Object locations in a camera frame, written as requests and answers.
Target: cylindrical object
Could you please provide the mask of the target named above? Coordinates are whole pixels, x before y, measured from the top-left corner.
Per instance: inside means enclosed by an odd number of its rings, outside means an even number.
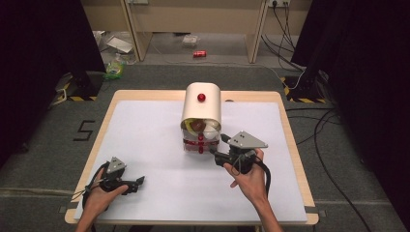
[[[197,50],[193,53],[193,57],[205,57],[206,50]]]
[[[220,88],[213,83],[190,84],[181,120],[184,150],[202,154],[217,149],[220,121]]]

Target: red can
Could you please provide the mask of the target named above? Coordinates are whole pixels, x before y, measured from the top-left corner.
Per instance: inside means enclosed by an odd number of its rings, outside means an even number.
[[[193,53],[193,57],[205,57],[206,50],[198,50]]]

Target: human arm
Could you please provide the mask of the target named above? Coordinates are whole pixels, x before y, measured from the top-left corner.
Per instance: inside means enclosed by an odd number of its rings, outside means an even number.
[[[256,155],[263,160],[263,151],[255,149]],[[231,164],[225,163],[223,167],[235,179],[230,185],[232,188],[239,186],[244,196],[252,203],[258,213],[262,226],[266,232],[283,231],[275,217],[268,195],[265,189],[265,172],[263,169],[254,164],[247,174],[241,174]]]
[[[99,180],[102,174],[103,169],[97,175],[96,180]],[[116,196],[125,192],[127,189],[128,186],[123,185],[113,191],[106,192],[100,188],[98,182],[95,182],[91,187],[90,195],[87,198],[87,202],[85,203],[84,210],[82,211],[75,232],[90,231],[96,218],[105,211]]]

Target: wall outlet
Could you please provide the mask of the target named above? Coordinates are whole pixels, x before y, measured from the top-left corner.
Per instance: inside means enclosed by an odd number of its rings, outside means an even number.
[[[284,8],[290,5],[290,0],[268,0],[268,6],[274,7],[274,1],[277,1],[277,8]]]

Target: green object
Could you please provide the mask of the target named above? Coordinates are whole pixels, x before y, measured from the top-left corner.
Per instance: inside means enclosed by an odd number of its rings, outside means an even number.
[[[106,67],[106,73],[103,75],[105,79],[119,79],[123,76],[125,62],[121,60],[121,55],[116,54],[116,58],[109,62]]]

